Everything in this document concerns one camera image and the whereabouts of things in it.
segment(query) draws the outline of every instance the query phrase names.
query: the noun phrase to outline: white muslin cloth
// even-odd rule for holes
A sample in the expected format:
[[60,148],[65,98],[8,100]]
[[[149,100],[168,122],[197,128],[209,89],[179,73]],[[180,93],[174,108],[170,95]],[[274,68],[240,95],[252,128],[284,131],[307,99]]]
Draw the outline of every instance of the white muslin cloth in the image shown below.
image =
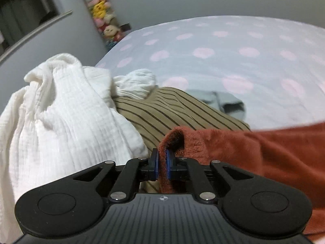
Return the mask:
[[116,111],[112,93],[145,98],[156,83],[149,70],[113,79],[109,70],[83,67],[63,53],[24,80],[29,85],[11,96],[0,116],[0,243],[22,234],[14,206],[25,192],[105,160],[121,165],[148,154]]

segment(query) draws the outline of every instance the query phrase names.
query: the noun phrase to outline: yellow plush toy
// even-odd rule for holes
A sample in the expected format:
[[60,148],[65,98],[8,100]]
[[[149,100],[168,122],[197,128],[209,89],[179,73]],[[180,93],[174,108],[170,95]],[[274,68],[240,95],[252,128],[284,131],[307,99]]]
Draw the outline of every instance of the yellow plush toy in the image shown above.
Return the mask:
[[101,1],[100,3],[96,4],[92,10],[93,17],[103,19],[106,15],[106,6],[105,1]]

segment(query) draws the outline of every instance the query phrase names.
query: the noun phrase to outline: bed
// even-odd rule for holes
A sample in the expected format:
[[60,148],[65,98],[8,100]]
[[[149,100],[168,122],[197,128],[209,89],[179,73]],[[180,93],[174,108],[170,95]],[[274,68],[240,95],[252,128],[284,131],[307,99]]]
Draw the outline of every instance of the bed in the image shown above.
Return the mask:
[[160,86],[230,92],[252,129],[325,119],[325,29],[283,19],[208,16],[127,35],[97,67],[148,68]]

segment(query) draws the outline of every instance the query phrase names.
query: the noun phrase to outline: rust-colored towel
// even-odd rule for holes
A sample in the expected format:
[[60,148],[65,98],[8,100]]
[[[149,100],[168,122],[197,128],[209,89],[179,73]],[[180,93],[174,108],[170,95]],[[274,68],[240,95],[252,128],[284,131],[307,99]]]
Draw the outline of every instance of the rust-colored towel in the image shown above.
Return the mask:
[[304,233],[325,232],[325,123],[264,132],[176,127],[159,145],[161,191],[170,193],[165,148],[200,164],[218,159],[300,189],[313,203]]

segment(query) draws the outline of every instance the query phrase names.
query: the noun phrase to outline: striped fabric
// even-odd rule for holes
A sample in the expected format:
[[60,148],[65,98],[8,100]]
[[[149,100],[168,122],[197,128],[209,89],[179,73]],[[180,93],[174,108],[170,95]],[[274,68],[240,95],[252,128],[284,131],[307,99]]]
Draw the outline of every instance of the striped fabric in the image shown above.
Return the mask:
[[[249,126],[191,95],[171,87],[156,88],[145,100],[116,97],[117,111],[139,131],[150,152],[176,126],[196,129],[249,130]],[[141,183],[141,192],[158,193],[156,182]]]

